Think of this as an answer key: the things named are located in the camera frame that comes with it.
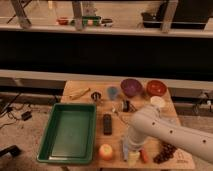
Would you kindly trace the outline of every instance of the wooden tabletop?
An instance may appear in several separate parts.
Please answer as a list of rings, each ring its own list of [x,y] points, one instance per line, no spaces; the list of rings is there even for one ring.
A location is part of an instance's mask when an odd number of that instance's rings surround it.
[[[115,101],[110,101],[107,94],[107,88],[110,86],[116,86],[120,90],[120,96]],[[90,88],[90,91],[87,92],[82,97],[71,100],[69,95],[76,90],[82,88]],[[96,125],[96,139],[95,139],[95,149],[93,161],[86,165],[86,167],[96,167],[96,168],[146,168],[146,169],[194,169],[194,161],[191,154],[178,149],[174,158],[170,159],[167,162],[162,164],[156,164],[153,162],[153,158],[160,152],[161,143],[159,140],[148,137],[144,148],[147,151],[149,162],[143,163],[141,160],[138,160],[136,165],[129,167],[127,162],[123,160],[123,153],[121,148],[121,138],[127,129],[128,125],[123,123],[120,118],[112,113],[112,107],[115,107],[119,110],[119,114],[122,115],[125,121],[129,121],[133,113],[120,112],[121,110],[121,99],[124,96],[120,89],[120,82],[97,82],[97,81],[67,81],[63,97],[61,99],[62,103],[93,103],[90,98],[91,94],[95,91],[98,91],[102,94],[102,103],[97,106],[97,125]],[[166,101],[166,106],[162,109],[162,116],[170,120],[175,121],[177,124],[180,124],[177,113],[175,111],[174,105],[172,103],[169,91],[163,96]],[[137,108],[140,109],[146,104],[149,104],[150,97],[144,91],[143,95],[138,95],[131,98],[131,103]],[[110,113],[112,116],[112,135],[106,136],[103,134],[103,125],[102,117],[103,114]],[[98,148],[101,144],[107,143],[110,144],[114,151],[115,156],[113,160],[104,161],[98,156]]]

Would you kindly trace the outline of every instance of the blue cup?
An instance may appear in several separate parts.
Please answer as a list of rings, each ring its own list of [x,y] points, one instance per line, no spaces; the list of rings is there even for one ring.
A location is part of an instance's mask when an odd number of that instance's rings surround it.
[[[118,96],[119,90],[116,87],[109,87],[107,93],[110,100],[115,100]]]

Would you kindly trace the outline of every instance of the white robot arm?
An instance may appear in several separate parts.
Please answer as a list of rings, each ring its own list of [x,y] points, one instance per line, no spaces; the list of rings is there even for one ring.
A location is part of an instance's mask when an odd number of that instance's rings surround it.
[[[131,118],[124,142],[139,151],[147,136],[152,136],[213,163],[213,134],[171,124],[159,116],[160,110],[147,105]]]

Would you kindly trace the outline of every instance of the remote control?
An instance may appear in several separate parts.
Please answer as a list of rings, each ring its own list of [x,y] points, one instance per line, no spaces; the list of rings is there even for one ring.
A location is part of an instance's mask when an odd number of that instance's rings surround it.
[[[112,134],[112,117],[110,114],[104,114],[103,116],[103,132],[104,135],[111,135]]]

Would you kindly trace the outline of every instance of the green plastic bin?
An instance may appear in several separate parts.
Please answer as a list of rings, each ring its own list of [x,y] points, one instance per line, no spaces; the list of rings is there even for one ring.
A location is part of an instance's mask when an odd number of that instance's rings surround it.
[[[53,106],[37,160],[43,163],[88,164],[92,161],[96,128],[96,106]]]

